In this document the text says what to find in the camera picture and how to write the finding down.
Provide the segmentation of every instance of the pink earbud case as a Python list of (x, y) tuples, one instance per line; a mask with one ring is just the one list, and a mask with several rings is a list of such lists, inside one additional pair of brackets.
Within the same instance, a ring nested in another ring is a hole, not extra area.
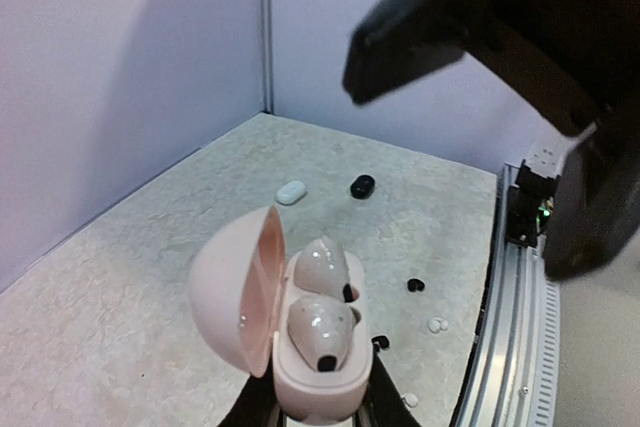
[(373, 362), (367, 324), (364, 269), (346, 252), (349, 303), (357, 314), (353, 342), (342, 367), (317, 372), (302, 358), (287, 332), (289, 306), (308, 292), (293, 283), (299, 253), (286, 262), (284, 232), (275, 207), (246, 214), (220, 229), (194, 260), (189, 298), (207, 344), (236, 368), (262, 377), (273, 358), (278, 402), (307, 424), (331, 425), (358, 409)]

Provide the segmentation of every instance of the pink earbud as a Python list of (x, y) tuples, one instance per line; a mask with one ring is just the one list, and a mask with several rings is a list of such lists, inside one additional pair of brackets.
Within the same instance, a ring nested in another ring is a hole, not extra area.
[(342, 245), (328, 237), (314, 240), (300, 252), (293, 281), (310, 292), (330, 295), (344, 302), (355, 300)]
[(344, 302), (308, 294), (289, 307), (291, 340), (309, 366), (318, 372), (339, 370), (353, 341), (356, 317)]

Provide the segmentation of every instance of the speckled floor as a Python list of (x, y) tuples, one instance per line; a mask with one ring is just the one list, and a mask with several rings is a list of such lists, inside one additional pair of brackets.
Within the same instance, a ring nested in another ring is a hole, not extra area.
[[(361, 173), (366, 201), (348, 195)], [(189, 263), (225, 223), (303, 180), (279, 207), (288, 254), (329, 235), (365, 266), (372, 335), (424, 426), (447, 426), (489, 257), (496, 178), (379, 142), (259, 115), (43, 258), (0, 296), (0, 425), (216, 426), (246, 375), (205, 346)], [(405, 283), (419, 277), (422, 293)], [(435, 316), (449, 330), (429, 332)]]

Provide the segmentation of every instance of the white wall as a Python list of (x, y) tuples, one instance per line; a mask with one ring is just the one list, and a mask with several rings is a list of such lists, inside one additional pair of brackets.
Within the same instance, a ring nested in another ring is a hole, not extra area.
[(261, 108), (259, 0), (0, 0), (0, 291)]
[(470, 56), (358, 110), (342, 91), (349, 36), (377, 0), (273, 0), (278, 115), (497, 171), (551, 127)]

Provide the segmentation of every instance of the earbud case lid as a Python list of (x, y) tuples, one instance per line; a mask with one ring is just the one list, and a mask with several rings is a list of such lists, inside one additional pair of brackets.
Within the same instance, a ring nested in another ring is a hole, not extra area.
[(286, 266), (275, 207), (254, 210), (220, 229), (189, 276), (193, 319), (206, 343), (234, 367), (262, 377), (278, 327)]

